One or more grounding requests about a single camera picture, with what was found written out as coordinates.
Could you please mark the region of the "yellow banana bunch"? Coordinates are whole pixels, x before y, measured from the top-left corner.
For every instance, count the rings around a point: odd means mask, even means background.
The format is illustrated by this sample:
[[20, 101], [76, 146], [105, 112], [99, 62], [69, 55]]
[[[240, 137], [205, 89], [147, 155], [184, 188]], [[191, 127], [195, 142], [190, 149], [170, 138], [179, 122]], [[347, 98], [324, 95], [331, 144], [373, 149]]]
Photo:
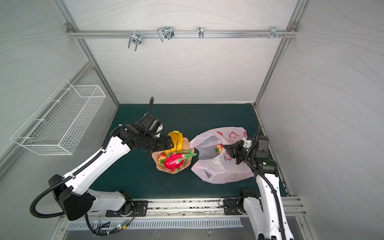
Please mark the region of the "yellow banana bunch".
[[179, 131], [173, 131], [168, 134], [171, 137], [173, 147], [170, 150], [166, 150], [165, 154], [171, 154], [173, 152], [181, 151], [184, 145], [184, 136]]

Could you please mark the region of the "pink dragon fruit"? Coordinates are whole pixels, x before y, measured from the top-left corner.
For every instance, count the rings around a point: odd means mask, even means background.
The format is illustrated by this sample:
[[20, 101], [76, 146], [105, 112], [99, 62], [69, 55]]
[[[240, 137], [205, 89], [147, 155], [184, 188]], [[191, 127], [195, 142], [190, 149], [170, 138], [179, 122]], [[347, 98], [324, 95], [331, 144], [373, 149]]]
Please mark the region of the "pink dragon fruit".
[[179, 171], [187, 159], [193, 158], [196, 155], [197, 153], [193, 153], [192, 149], [173, 152], [167, 155], [168, 158], [165, 161], [164, 166], [169, 170]]

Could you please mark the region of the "pink plastic bag peach print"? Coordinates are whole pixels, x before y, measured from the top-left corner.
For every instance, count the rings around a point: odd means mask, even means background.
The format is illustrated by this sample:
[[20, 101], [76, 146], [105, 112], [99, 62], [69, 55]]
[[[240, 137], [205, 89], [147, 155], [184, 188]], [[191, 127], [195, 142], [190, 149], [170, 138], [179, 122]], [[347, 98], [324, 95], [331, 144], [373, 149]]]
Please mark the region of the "pink plastic bag peach print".
[[227, 184], [253, 177], [247, 164], [236, 165], [236, 160], [225, 149], [221, 154], [214, 149], [216, 145], [232, 145], [246, 137], [247, 131], [242, 127], [216, 128], [197, 135], [190, 141], [190, 146], [199, 152], [192, 172], [210, 184]]

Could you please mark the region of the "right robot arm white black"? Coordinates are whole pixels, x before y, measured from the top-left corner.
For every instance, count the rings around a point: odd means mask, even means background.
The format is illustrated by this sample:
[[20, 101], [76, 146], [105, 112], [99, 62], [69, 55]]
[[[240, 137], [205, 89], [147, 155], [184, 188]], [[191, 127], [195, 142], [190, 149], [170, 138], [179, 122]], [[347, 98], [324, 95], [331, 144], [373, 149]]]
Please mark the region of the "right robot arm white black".
[[277, 164], [270, 159], [269, 141], [242, 139], [223, 148], [236, 164], [245, 163], [254, 174], [259, 194], [250, 191], [238, 198], [238, 209], [245, 213], [257, 240], [293, 240], [280, 193]]

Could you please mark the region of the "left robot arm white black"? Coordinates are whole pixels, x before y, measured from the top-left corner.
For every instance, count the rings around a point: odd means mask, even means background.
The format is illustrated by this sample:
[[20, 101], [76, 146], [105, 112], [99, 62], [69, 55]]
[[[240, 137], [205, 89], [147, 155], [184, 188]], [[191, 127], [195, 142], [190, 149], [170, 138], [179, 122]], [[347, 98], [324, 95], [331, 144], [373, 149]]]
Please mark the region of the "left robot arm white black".
[[[41, 219], [65, 215], [70, 221], [98, 211], [112, 211], [117, 216], [128, 216], [134, 207], [132, 198], [127, 193], [95, 191], [91, 190], [91, 185], [110, 166], [133, 149], [145, 148], [152, 154], [170, 150], [173, 146], [169, 136], [162, 136], [159, 133], [150, 135], [147, 131], [140, 132], [132, 125], [119, 125], [110, 133], [98, 152], [64, 176], [54, 175], [49, 180], [50, 187], [31, 203], [30, 213]], [[61, 212], [53, 214], [38, 212], [38, 202], [49, 193], [53, 193], [62, 209]]]

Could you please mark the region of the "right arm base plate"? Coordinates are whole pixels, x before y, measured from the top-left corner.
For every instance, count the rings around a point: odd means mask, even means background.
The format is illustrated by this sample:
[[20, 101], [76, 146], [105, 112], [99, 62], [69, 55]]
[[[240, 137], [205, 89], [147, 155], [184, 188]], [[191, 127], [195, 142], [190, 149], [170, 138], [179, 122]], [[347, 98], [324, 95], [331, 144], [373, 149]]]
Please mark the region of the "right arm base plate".
[[239, 205], [238, 199], [223, 198], [221, 206], [226, 216], [247, 215], [246, 211]]

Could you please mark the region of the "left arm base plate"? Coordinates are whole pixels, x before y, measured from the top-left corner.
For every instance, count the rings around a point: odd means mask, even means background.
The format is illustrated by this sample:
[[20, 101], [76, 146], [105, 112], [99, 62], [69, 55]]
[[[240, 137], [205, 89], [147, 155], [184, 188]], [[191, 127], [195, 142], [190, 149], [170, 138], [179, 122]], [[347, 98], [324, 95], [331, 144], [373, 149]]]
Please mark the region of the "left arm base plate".
[[106, 217], [145, 217], [148, 210], [148, 201], [131, 201], [123, 205], [118, 211], [107, 210]]

